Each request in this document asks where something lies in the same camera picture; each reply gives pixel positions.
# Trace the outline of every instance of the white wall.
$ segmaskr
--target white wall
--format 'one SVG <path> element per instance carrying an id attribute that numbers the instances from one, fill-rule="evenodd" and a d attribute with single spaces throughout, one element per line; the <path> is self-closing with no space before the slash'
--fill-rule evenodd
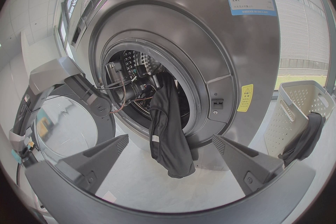
<path id="1" fill-rule="evenodd" d="M 0 72 L 0 125 L 8 137 L 21 98 L 28 86 L 22 54 L 15 56 Z"/>
<path id="2" fill-rule="evenodd" d="M 23 31 L 21 33 L 21 46 L 28 77 L 30 72 L 36 67 L 60 57 L 53 35 L 29 45 L 26 34 Z"/>
<path id="3" fill-rule="evenodd" d="M 0 161 L 15 181 L 18 163 L 11 154 L 8 132 L 14 125 L 21 98 L 28 86 L 22 54 L 15 56 L 1 70 L 0 81 Z"/>

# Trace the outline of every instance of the cable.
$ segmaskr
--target cable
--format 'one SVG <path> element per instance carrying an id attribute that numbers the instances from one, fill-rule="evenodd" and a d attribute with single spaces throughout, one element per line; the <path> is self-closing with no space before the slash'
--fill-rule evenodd
<path id="1" fill-rule="evenodd" d="M 122 86 L 123 86 L 123 89 L 124 89 L 124 101 L 123 101 L 123 105 L 118 110 L 111 111 L 110 114 L 114 114 L 114 113 L 117 113 L 117 112 L 121 111 L 124 108 L 125 103 L 126 103 L 126 89 L 125 89 L 125 84 L 124 84 L 124 80 L 122 78 L 121 72 L 120 72 L 120 79 L 121 79 L 121 83 L 122 83 Z"/>
<path id="2" fill-rule="evenodd" d="M 19 178 L 20 167 L 21 167 L 21 164 L 18 163 L 18 164 L 17 164 L 17 168 L 16 168 L 16 184 L 17 184 L 19 187 L 20 187 L 20 178 Z"/>
<path id="3" fill-rule="evenodd" d="M 152 84 L 150 84 L 151 85 L 151 87 L 154 89 L 154 91 L 156 92 L 156 88 L 152 85 Z"/>
<path id="4" fill-rule="evenodd" d="M 123 87 L 123 85 L 120 86 L 115 86 L 115 87 L 106 87 L 106 88 L 102 88 L 102 87 L 98 87 L 97 90 L 113 90 L 113 89 L 117 89 L 117 88 L 121 88 Z"/>
<path id="5" fill-rule="evenodd" d="M 75 94 L 75 93 L 72 92 L 72 93 L 68 93 L 68 94 L 64 94 L 64 95 L 58 95 L 58 96 L 54 96 L 54 97 L 51 97 L 51 98 L 47 98 L 45 100 L 47 101 L 47 100 L 51 100 L 51 99 L 54 99 L 54 98 L 57 98 L 57 97 L 63 97 L 63 96 L 68 96 L 68 95 L 72 95 L 72 94 Z"/>
<path id="6" fill-rule="evenodd" d="M 148 99 L 152 99 L 152 98 L 153 98 L 153 96 L 152 96 L 152 97 L 148 97 L 148 98 L 135 99 L 135 100 L 133 100 L 133 101 L 148 100 Z"/>

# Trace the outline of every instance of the building facade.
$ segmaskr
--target building facade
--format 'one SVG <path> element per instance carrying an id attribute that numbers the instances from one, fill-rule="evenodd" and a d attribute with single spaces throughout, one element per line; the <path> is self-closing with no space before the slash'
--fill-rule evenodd
<path id="1" fill-rule="evenodd" d="M 279 14 L 279 76 L 326 76 L 330 35 L 321 0 L 275 0 Z"/>

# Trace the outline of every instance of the ceiling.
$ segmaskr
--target ceiling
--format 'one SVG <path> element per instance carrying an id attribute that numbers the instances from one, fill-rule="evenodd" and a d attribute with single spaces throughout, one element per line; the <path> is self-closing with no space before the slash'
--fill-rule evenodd
<path id="1" fill-rule="evenodd" d="M 21 31 L 29 44 L 53 35 L 57 0 L 6 0 L 0 12 L 0 69 L 21 52 Z"/>

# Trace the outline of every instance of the white floor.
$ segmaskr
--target white floor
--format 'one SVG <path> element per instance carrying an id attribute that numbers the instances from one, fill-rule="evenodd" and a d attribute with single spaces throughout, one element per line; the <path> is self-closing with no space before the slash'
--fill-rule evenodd
<path id="1" fill-rule="evenodd" d="M 250 147 L 267 153 L 263 134 L 272 116 L 276 101 L 272 101 Z M 117 126 L 116 135 L 124 134 Z M 150 154 L 132 141 L 98 189 L 103 198 L 110 192 L 112 201 L 126 207 L 155 212 L 188 212 L 221 206 L 244 197 L 230 171 L 210 171 L 196 168 L 183 179 L 170 178 L 167 171 Z"/>

